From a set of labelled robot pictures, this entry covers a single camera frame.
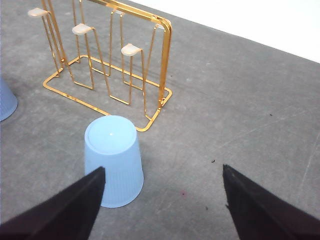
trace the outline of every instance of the light blue plastic cup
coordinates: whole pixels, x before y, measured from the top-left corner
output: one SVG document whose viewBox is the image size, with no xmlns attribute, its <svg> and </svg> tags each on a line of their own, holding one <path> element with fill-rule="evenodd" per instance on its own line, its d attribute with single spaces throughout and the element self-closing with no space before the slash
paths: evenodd
<svg viewBox="0 0 320 240">
<path fill-rule="evenodd" d="M 132 202 L 144 184 L 137 130 L 128 119 L 102 116 L 84 134 L 84 173 L 105 168 L 101 206 L 119 208 Z"/>
<path fill-rule="evenodd" d="M 2 78 L 0 81 L 0 121 L 2 121 L 14 113 L 18 106 L 18 100 L 7 83 Z"/>
</svg>

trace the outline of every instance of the ribbed cup side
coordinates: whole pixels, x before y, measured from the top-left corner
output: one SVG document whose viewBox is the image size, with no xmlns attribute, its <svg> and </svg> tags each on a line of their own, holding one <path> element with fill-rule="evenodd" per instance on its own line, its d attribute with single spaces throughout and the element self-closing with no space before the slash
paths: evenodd
<svg viewBox="0 0 320 240">
<path fill-rule="evenodd" d="M 18 106 L 18 100 L 2 78 L 0 88 L 0 121 L 2 121 L 14 113 Z"/>
</svg>

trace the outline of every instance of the gray floor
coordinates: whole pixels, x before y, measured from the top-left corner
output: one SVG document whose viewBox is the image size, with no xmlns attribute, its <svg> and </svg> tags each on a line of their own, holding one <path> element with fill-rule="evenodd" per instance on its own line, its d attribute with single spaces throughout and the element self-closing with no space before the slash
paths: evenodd
<svg viewBox="0 0 320 240">
<path fill-rule="evenodd" d="M 53 2 L 64 47 L 75 57 L 71 3 Z M 1 74 L 19 101 L 1 122 L 1 222 L 83 176 L 84 131 L 102 116 L 42 87 L 54 65 L 41 20 L 27 16 L 37 6 L 39 0 L 1 1 Z M 320 218 L 320 65 L 138 7 L 172 22 L 173 96 L 151 129 L 139 133 L 140 195 L 127 206 L 101 208 L 90 239 L 238 239 L 225 207 L 223 164 Z M 104 21 L 94 3 L 85 10 L 95 26 Z M 128 36 L 148 46 L 150 38 L 143 42 L 133 29 L 152 28 L 130 24 Z M 140 121 L 132 109 L 105 101 L 106 110 Z"/>
</svg>

